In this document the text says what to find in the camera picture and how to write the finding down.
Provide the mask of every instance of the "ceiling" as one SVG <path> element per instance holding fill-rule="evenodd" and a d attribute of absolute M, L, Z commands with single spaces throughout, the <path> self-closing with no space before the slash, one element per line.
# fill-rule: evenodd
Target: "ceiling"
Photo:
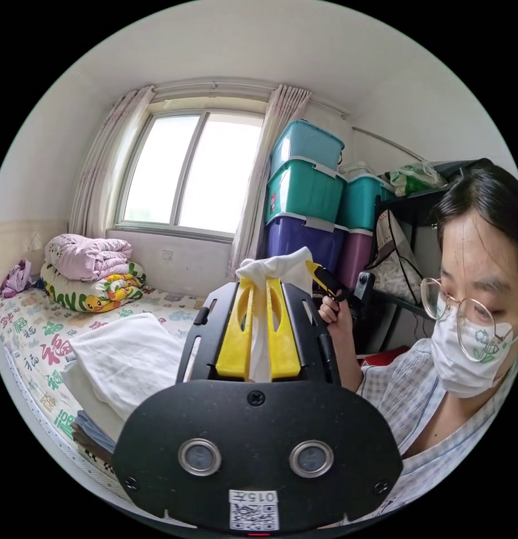
<path fill-rule="evenodd" d="M 320 0 L 196 0 L 113 34 L 69 74 L 105 102 L 146 83 L 212 76 L 303 86 L 352 111 L 429 56 L 384 23 Z"/>

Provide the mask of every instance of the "woman's hand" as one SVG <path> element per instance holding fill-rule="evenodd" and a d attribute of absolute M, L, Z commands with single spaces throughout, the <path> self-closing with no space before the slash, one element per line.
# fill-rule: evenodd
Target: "woman's hand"
<path fill-rule="evenodd" d="M 352 340 L 352 314 L 346 300 L 337 303 L 330 296 L 324 296 L 319 314 L 328 324 L 328 331 L 334 345 L 336 342 L 342 344 L 348 336 Z"/>
<path fill-rule="evenodd" d="M 319 309 L 322 320 L 328 324 L 328 332 L 332 338 L 333 349 L 336 353 L 337 368 L 341 385 L 356 392 L 363 378 L 356 359 L 356 349 L 352 336 L 352 314 L 346 300 L 336 303 L 325 296 Z"/>

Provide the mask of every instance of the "folded blanket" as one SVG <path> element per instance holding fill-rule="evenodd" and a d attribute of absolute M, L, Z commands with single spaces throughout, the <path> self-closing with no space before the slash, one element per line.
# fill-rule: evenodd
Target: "folded blanket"
<path fill-rule="evenodd" d="M 75 415 L 75 422 L 83 429 L 85 434 L 101 447 L 114 453 L 115 443 L 90 419 L 85 410 L 78 410 Z"/>
<path fill-rule="evenodd" d="M 175 384 L 184 344 L 142 313 L 74 337 L 70 347 L 94 395 L 126 421 L 148 397 Z"/>
<path fill-rule="evenodd" d="M 72 281 L 98 281 L 114 273 L 126 273 L 131 251 L 124 240 L 60 234 L 45 246 L 45 260 Z"/>
<path fill-rule="evenodd" d="M 123 265 L 126 273 L 108 275 L 96 282 L 71 281 L 51 263 L 45 263 L 40 277 L 51 299 L 63 307 L 84 313 L 105 313 L 143 297 L 146 281 L 143 268 L 134 262 Z"/>

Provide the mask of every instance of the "qr code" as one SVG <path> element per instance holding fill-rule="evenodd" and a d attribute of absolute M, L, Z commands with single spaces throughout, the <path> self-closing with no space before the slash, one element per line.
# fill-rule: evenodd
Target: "qr code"
<path fill-rule="evenodd" d="M 231 504 L 231 528 L 243 531 L 279 529 L 277 504 Z"/>

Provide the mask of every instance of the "bed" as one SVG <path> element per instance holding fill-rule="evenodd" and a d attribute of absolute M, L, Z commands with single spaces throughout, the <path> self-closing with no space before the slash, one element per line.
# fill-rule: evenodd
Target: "bed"
<path fill-rule="evenodd" d="M 24 221 L 0 225 L 0 282 L 21 258 L 43 264 L 43 246 L 66 224 Z M 143 297 L 105 313 L 71 311 L 51 300 L 45 290 L 31 288 L 0 303 L 0 373 L 25 422 L 52 457 L 83 486 L 122 509 L 158 519 L 138 509 L 118 483 L 110 465 L 72 439 L 71 423 L 81 408 L 62 381 L 60 370 L 71 352 L 69 339 L 143 312 L 153 313 L 171 335 L 185 340 L 204 298 L 168 293 L 149 286 Z"/>

